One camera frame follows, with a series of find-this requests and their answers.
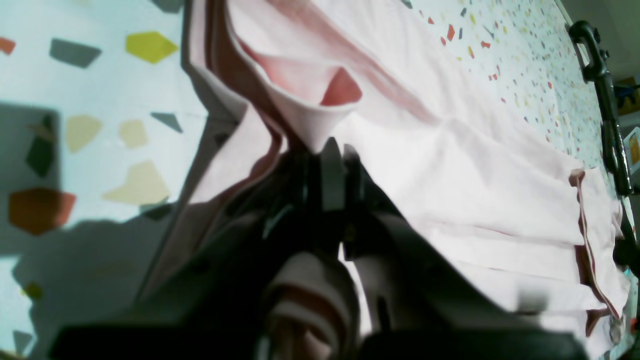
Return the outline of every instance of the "terrazzo tabletop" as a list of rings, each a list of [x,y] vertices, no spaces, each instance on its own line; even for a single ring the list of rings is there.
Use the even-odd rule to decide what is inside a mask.
[[[496,106],[604,168],[595,88],[554,0],[403,2]],[[180,67],[182,11],[0,0],[1,350],[43,359],[61,324],[133,301],[207,122]],[[210,117],[217,148],[235,123]]]

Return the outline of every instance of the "pink fabric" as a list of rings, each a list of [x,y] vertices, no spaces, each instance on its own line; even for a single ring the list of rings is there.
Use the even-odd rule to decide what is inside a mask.
[[[353,145],[409,223],[497,303],[621,313],[619,217],[599,171],[572,186],[582,164],[489,100],[399,1],[194,0],[190,19],[189,60],[241,123],[184,192],[144,295],[201,246],[229,199],[302,145],[296,134],[312,151],[329,136]],[[572,252],[582,246],[596,298]],[[513,287],[494,286],[502,276]]]

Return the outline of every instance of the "yellow shape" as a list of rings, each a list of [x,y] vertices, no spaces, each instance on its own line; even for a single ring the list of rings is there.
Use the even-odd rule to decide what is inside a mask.
[[[140,120],[125,121],[120,125],[120,137],[124,144],[133,149],[147,144],[147,132],[145,125]]]
[[[36,136],[47,140],[48,142],[56,142],[56,137],[55,135],[53,135],[53,132],[47,129],[47,127],[42,124],[29,124],[27,125],[27,128],[32,130],[34,134],[36,134]]]
[[[98,135],[98,132],[102,129],[102,123],[89,115],[78,115],[67,119],[66,128],[67,148],[70,152],[75,153]]]
[[[102,198],[140,206],[157,204],[169,195],[162,176],[149,160],[130,167],[124,185],[104,194]]]
[[[35,282],[30,282],[22,291],[31,299],[38,300],[42,298],[42,289]]]
[[[177,45],[157,31],[127,36],[127,52],[153,64],[171,55],[177,49]]]

